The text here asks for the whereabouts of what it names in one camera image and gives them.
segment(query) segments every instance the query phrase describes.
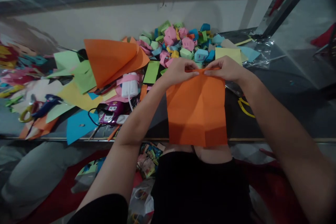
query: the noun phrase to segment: scissor handle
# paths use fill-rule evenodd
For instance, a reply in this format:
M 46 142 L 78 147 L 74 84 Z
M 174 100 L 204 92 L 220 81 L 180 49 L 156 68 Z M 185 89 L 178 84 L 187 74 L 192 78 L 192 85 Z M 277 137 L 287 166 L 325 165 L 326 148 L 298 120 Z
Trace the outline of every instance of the scissor handle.
M 21 122 L 21 123 L 28 123 L 28 122 L 30 122 L 30 121 L 32 121 L 33 120 L 33 118 L 32 118 L 32 112 L 33 112 L 33 109 L 34 109 L 34 104 L 31 104 L 31 105 L 29 105 L 27 108 L 26 108 L 26 110 L 25 111 L 23 111 L 23 113 L 20 115 L 20 117 L 19 117 L 19 122 Z
M 245 105 L 249 106 L 249 103 L 248 103 L 247 101 L 244 101 L 244 100 L 240 97 L 240 98 L 238 99 L 239 107 L 242 109 L 242 111 L 243 111 L 246 115 L 248 115 L 248 116 L 250 116 L 250 117 L 252 117 L 252 118 L 255 118 L 254 115 L 252 115 L 252 114 L 250 114 L 249 112 L 246 111 L 246 109 L 244 108 L 244 106 L 242 105 L 242 103 L 244 103 Z

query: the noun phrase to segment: white wall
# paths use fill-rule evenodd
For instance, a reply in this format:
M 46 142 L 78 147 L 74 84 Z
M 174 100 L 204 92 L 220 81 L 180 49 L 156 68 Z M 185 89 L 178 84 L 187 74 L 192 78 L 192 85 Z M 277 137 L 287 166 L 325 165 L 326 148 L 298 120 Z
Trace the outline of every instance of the white wall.
M 214 32 L 256 27 L 272 0 L 102 0 L 0 19 L 0 33 L 42 53 L 56 45 L 80 49 L 83 39 L 120 40 L 183 21 L 188 29 L 209 23 Z

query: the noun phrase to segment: hand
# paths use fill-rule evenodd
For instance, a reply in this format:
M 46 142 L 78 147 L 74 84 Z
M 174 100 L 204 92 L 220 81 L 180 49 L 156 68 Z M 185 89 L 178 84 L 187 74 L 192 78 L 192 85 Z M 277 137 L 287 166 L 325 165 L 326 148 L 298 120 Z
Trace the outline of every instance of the hand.
M 208 76 L 221 77 L 228 81 L 238 82 L 241 79 L 245 79 L 246 76 L 252 74 L 249 70 L 240 66 L 236 61 L 231 59 L 229 56 L 224 56 L 215 61 L 212 61 L 206 68 L 216 68 L 219 70 L 209 70 L 205 71 L 204 74 Z
M 192 77 L 199 75 L 199 72 L 186 72 L 186 70 L 198 69 L 196 63 L 190 59 L 174 58 L 168 70 L 160 78 L 167 87 L 179 84 L 183 81 L 189 80 Z

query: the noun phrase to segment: table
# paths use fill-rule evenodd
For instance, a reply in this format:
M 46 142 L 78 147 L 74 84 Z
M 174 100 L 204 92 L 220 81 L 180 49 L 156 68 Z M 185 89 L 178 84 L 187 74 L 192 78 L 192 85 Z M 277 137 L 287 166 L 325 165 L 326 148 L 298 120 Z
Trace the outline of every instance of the table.
M 233 37 L 231 40 L 235 43 L 244 39 Z M 333 106 L 322 98 L 318 90 L 275 44 L 271 47 L 270 56 L 278 59 L 269 63 L 269 69 L 252 66 L 249 67 L 249 70 L 255 73 L 270 92 L 296 116 L 316 141 L 335 141 L 336 127 L 331 126 L 336 121 Z M 2 117 L 0 134 L 4 135 L 5 139 L 17 139 L 23 124 L 18 121 L 18 114 L 10 113 L 4 104 L 5 100 L 0 99 L 0 115 Z M 55 125 L 54 131 L 43 136 L 41 140 L 66 141 L 67 118 L 78 111 L 78 108 L 74 108 L 63 114 Z M 237 97 L 228 89 L 225 96 L 225 114 L 227 135 L 230 141 L 264 140 L 256 119 L 241 111 Z M 102 127 L 90 141 L 106 141 L 111 132 L 111 130 Z M 87 140 L 90 135 L 91 132 L 85 135 L 82 140 Z M 153 117 L 145 140 L 168 141 L 168 138 L 167 102 L 164 96 Z

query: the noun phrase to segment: scissors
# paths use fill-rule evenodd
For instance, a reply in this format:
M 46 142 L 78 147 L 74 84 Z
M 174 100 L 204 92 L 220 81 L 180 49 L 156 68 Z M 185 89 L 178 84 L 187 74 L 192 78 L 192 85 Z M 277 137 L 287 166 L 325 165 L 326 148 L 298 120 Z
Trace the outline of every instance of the scissors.
M 19 121 L 21 123 L 23 123 L 23 122 L 28 123 L 28 122 L 32 121 L 34 119 L 32 117 L 32 114 L 34 114 L 41 107 L 42 104 L 43 104 L 43 102 L 37 101 L 35 95 L 32 94 L 30 96 L 29 105 L 26 108 L 26 110 L 23 111 L 23 113 L 20 115 Z
M 248 116 L 255 118 L 254 115 L 250 114 L 249 112 L 246 111 L 246 109 L 244 108 L 243 104 L 245 104 L 246 106 L 250 106 L 249 103 L 247 101 L 245 101 L 243 99 L 244 94 L 242 89 L 239 87 L 239 85 L 237 85 L 234 82 L 230 82 L 230 81 L 225 81 L 225 87 L 227 87 L 230 91 L 232 91 L 235 95 L 238 96 L 238 104 L 239 107 L 241 108 L 241 110 Z

